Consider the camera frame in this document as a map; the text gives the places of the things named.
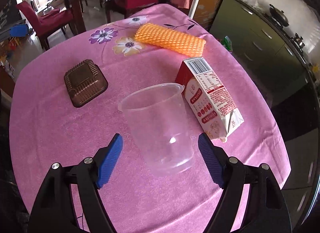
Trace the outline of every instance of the screw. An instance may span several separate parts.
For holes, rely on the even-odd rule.
[[[230,163],[237,163],[238,159],[236,157],[230,157],[229,161],[230,161]]]
[[[92,163],[92,161],[93,161],[93,159],[91,157],[87,157],[84,159],[85,164],[90,164],[90,163]]]
[[[263,169],[265,169],[265,170],[268,170],[268,169],[269,169],[269,165],[266,164],[266,163],[261,164],[261,167],[262,167]]]
[[[60,166],[60,164],[55,162],[54,164],[52,164],[51,168],[55,170],[55,169],[59,168],[59,166]]]

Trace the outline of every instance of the tablecloth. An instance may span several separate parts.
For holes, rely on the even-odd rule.
[[[167,177],[150,173],[124,116],[117,109],[117,104],[134,91],[174,82],[182,60],[187,58],[136,42],[132,37],[146,22],[207,41],[203,56],[244,118],[226,143],[217,140],[215,145],[244,164],[269,164],[280,187],[284,185],[291,170],[288,155],[276,121],[253,81],[206,30],[176,8],[159,4],[131,18],[72,37],[44,52],[21,71],[12,100],[10,149],[17,184],[28,211],[52,163],[78,164],[106,146],[115,133],[120,133],[123,151],[109,183],[99,190],[117,232],[203,232],[222,190],[212,182],[199,152],[197,139],[203,131],[187,102],[195,165]],[[109,87],[85,106],[75,108],[63,76],[84,59],[92,59],[100,67]],[[73,192],[76,213],[81,216],[76,187]],[[241,224],[247,194],[245,187],[233,229]]]

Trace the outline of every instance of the brown plastic tray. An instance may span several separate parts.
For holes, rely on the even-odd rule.
[[[108,88],[106,78],[92,60],[84,60],[69,69],[64,75],[64,82],[75,107],[84,106]]]

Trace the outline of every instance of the clear plastic container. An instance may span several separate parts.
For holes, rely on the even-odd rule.
[[[159,176],[183,172],[193,164],[183,89],[176,83],[151,86],[118,105],[147,165]]]

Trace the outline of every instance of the flower pattern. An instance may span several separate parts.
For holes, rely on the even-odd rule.
[[[135,41],[133,38],[122,37],[116,40],[117,45],[115,45],[112,50],[115,54],[123,53],[125,56],[130,56],[139,53],[140,49],[143,49],[144,44]]]
[[[124,19],[123,22],[129,23],[129,25],[139,26],[141,24],[145,24],[149,21],[147,16],[136,16],[133,18]]]
[[[113,37],[116,37],[118,34],[117,30],[113,28],[105,28],[103,30],[96,30],[95,33],[91,34],[91,38],[89,39],[90,44],[94,44],[98,42],[102,44],[104,42],[110,41]]]

